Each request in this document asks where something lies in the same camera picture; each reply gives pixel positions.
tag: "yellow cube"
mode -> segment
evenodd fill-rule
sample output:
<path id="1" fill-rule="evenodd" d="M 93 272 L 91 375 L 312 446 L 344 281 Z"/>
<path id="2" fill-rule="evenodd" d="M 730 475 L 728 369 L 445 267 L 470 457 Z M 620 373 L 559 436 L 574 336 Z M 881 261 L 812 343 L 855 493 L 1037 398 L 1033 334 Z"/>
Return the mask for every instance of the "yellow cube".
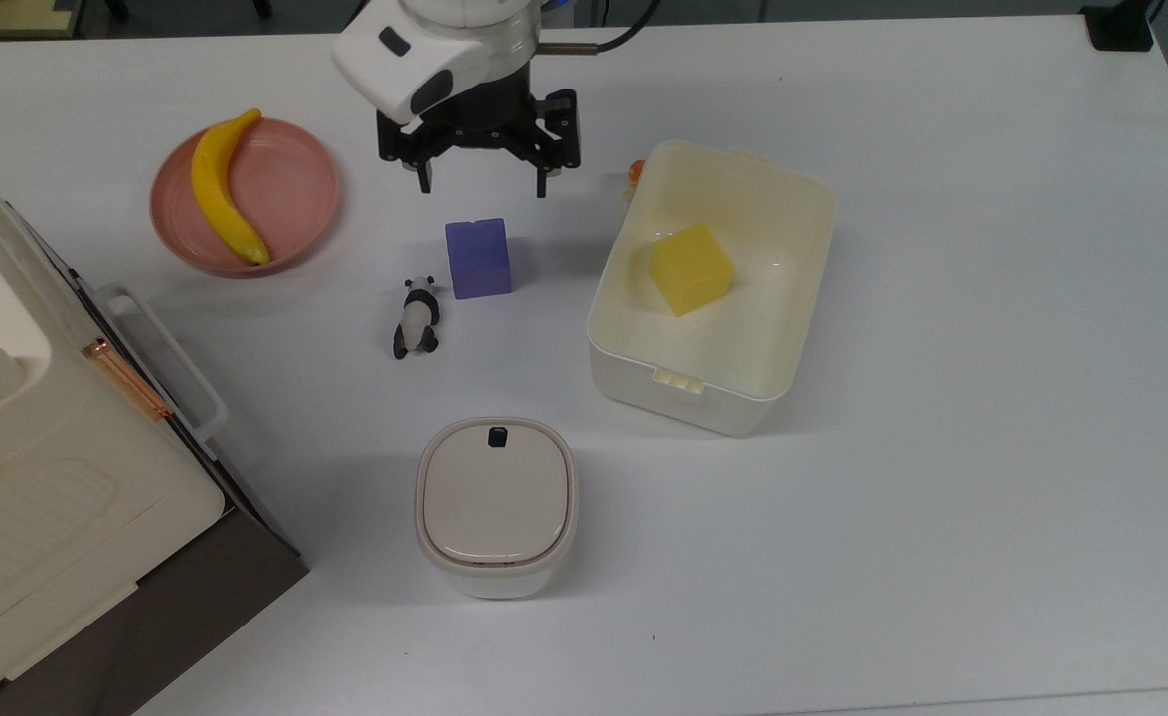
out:
<path id="1" fill-rule="evenodd" d="M 683 317 L 722 298 L 734 279 L 734 263 L 707 224 L 694 224 L 655 242 L 651 278 L 670 312 Z"/>

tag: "copper hinge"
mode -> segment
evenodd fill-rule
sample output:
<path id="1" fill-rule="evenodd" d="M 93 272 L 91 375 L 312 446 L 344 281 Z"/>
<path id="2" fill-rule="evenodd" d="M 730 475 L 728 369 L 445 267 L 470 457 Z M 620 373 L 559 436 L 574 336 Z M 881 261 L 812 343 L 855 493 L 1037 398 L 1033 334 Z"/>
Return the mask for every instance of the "copper hinge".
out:
<path id="1" fill-rule="evenodd" d="M 86 345 L 83 354 L 106 373 L 106 377 L 112 384 L 119 385 L 128 401 L 152 420 L 167 418 L 173 413 L 173 409 L 160 398 L 160 394 L 137 375 L 133 367 L 124 361 L 124 355 L 111 348 L 106 339 L 99 338 L 95 343 Z"/>

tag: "pink bowl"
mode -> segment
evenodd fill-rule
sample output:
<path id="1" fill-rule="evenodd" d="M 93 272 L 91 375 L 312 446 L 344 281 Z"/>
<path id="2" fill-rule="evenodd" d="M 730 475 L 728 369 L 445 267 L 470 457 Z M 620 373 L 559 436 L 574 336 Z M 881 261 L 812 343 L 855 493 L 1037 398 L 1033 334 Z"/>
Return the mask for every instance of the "pink bowl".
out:
<path id="1" fill-rule="evenodd" d="M 310 132 L 262 118 L 244 131 L 230 158 L 230 195 L 270 249 L 270 262 L 252 266 L 235 257 L 190 189 L 190 158 L 203 132 L 169 154 L 151 187 L 151 222 L 179 257 L 222 276 L 281 271 L 305 257 L 332 221 L 341 180 L 332 155 Z"/>

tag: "yellow banana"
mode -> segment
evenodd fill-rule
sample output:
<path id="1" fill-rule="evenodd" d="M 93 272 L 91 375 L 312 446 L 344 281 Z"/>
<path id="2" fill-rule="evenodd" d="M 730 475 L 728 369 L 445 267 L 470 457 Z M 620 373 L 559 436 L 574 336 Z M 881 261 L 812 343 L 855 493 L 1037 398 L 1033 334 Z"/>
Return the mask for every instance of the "yellow banana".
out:
<path id="1" fill-rule="evenodd" d="M 260 110 L 246 110 L 230 121 L 208 127 L 199 138 L 190 159 L 190 186 L 199 209 L 230 250 L 249 264 L 267 264 L 270 250 L 248 218 L 235 208 L 230 187 L 225 183 L 225 172 L 230 168 L 230 154 L 238 146 L 238 138 L 245 128 L 262 118 Z"/>

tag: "purple block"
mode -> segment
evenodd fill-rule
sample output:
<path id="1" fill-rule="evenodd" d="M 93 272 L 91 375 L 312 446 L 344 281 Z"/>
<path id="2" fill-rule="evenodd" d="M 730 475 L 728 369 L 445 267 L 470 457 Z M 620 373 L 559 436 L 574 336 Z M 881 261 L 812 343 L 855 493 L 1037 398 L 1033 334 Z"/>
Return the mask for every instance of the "purple block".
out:
<path id="1" fill-rule="evenodd" d="M 456 286 L 456 298 L 512 293 L 502 218 L 446 224 L 446 252 L 451 255 L 451 284 Z"/>

